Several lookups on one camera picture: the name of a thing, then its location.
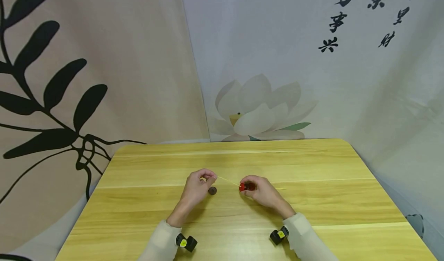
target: fabric backdrop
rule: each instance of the fabric backdrop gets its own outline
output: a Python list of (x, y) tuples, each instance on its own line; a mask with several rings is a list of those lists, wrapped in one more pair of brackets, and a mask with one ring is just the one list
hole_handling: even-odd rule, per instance
[(184, 6), (211, 141), (350, 142), (444, 260), (443, 0)]
[(106, 153), (131, 144), (104, 141), (208, 141), (204, 106), (182, 0), (3, 6), (0, 260), (51, 261)]

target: wood grain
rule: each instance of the wood grain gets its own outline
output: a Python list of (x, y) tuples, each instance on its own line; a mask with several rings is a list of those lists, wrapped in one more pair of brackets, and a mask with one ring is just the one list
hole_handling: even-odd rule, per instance
[[(238, 182), (267, 177), (340, 260), (435, 260), (347, 142), (339, 139), (132, 145), (113, 157), (56, 261), (136, 260), (190, 172), (206, 167)], [(175, 260), (298, 260), (269, 234), (272, 210), (222, 179), (189, 215), (199, 244)]]

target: person's left hand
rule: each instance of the person's left hand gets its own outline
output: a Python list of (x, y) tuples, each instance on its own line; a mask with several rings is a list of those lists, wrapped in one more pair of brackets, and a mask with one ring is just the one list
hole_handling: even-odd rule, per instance
[(192, 172), (187, 178), (178, 204), (166, 222), (173, 227), (182, 227), (188, 214), (204, 200), (208, 189), (216, 182), (216, 179), (217, 175), (206, 168)]

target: sleeve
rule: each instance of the sleeve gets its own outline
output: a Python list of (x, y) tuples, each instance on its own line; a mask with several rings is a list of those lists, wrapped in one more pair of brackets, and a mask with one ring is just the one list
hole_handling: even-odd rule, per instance
[(306, 217), (297, 213), (284, 220), (290, 248), (302, 261), (338, 261), (338, 258), (318, 237)]
[(161, 221), (137, 261), (173, 261), (178, 249), (176, 237), (181, 231)]

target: wrist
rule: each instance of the wrist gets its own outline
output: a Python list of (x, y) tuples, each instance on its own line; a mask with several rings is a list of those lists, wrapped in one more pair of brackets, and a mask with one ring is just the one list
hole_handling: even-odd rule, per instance
[(190, 206), (187, 202), (180, 200), (174, 208), (173, 212), (166, 219), (166, 222), (170, 226), (181, 228), (192, 209), (192, 206)]
[(286, 220), (289, 217), (296, 215), (296, 212), (293, 209), (293, 207), (290, 205), (290, 203), (288, 203), (284, 199), (279, 201), (274, 209), (278, 212), (279, 215), (281, 215), (283, 220)]

